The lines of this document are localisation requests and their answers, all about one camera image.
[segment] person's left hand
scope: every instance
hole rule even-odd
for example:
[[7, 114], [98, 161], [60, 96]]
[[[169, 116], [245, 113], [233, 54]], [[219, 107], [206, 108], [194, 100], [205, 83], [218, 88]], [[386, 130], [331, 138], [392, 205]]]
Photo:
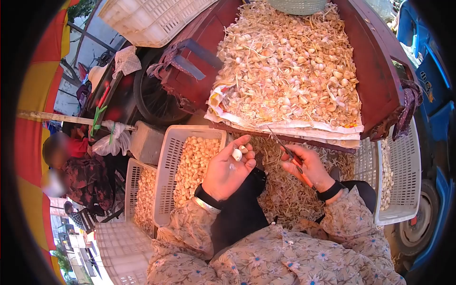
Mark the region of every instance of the person's left hand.
[[[209, 161], [202, 188], [215, 200], [228, 199], [255, 167], [255, 153], [251, 144], [248, 144], [250, 138], [250, 135], [243, 135], [232, 141]], [[241, 161], [236, 161], [231, 154], [234, 148], [241, 145], [244, 145], [248, 152], [242, 156]]]
[[91, 157], [93, 156], [93, 154], [92, 154], [92, 146], [91, 145], [87, 146], [87, 154], [90, 155]]

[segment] blue vehicle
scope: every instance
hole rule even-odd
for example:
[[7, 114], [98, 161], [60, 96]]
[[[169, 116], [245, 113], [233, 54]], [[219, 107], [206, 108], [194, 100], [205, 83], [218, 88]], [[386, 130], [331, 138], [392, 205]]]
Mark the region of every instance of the blue vehicle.
[[419, 210], [415, 218], [395, 225], [398, 247], [410, 257], [405, 278], [415, 283], [451, 226], [456, 169], [455, 98], [439, 47], [408, 1], [399, 9], [397, 39], [415, 66], [424, 97], [415, 113], [423, 170]]

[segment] concrete block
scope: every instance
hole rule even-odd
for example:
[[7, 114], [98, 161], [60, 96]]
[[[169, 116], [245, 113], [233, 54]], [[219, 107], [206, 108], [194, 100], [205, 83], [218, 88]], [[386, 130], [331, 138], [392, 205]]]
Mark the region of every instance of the concrete block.
[[158, 165], [165, 134], [142, 121], [137, 121], [135, 126], [138, 130], [131, 134], [131, 153], [143, 163]]

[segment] floral sleeve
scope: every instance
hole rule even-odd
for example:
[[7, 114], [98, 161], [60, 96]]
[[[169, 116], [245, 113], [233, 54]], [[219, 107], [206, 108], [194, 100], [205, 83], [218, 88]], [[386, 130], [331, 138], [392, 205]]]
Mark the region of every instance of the floral sleeve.
[[147, 269], [148, 284], [220, 281], [215, 270], [204, 262], [213, 256], [210, 227], [215, 218], [216, 214], [199, 206], [195, 198], [174, 210], [170, 223], [160, 227], [157, 238], [152, 240], [154, 253]]
[[404, 279], [394, 272], [391, 253], [383, 230], [377, 229], [372, 213], [359, 196], [356, 186], [331, 205], [325, 206], [326, 216], [320, 223], [329, 238], [368, 257], [394, 283]]

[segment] hand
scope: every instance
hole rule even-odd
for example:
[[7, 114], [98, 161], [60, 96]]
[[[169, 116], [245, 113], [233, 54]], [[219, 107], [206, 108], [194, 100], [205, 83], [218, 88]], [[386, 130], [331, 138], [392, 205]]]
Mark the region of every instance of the hand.
[[87, 147], [87, 154], [90, 155], [90, 156], [92, 157], [92, 146], [91, 146], [91, 145], [89, 145], [89, 146]]
[[[299, 145], [286, 145], [286, 147], [302, 159], [302, 172], [314, 184], [318, 192], [324, 192], [334, 184], [335, 180], [329, 176], [328, 172], [326, 172], [325, 167], [321, 163], [318, 154], [314, 150], [308, 150]], [[299, 180], [305, 183], [304, 179], [296, 168], [297, 166], [288, 161], [290, 159], [290, 156], [288, 154], [284, 153], [280, 159], [283, 161], [283, 169], [293, 174]]]
[[84, 131], [81, 128], [77, 128], [76, 131], [78, 132], [78, 135], [83, 138], [85, 137]]
[[[248, 144], [250, 138], [250, 135], [243, 135], [232, 141], [209, 161], [202, 188], [215, 200], [228, 199], [255, 167], [255, 153], [251, 144]], [[242, 156], [241, 161], [236, 161], [231, 154], [234, 148], [241, 145], [244, 145], [248, 152]]]

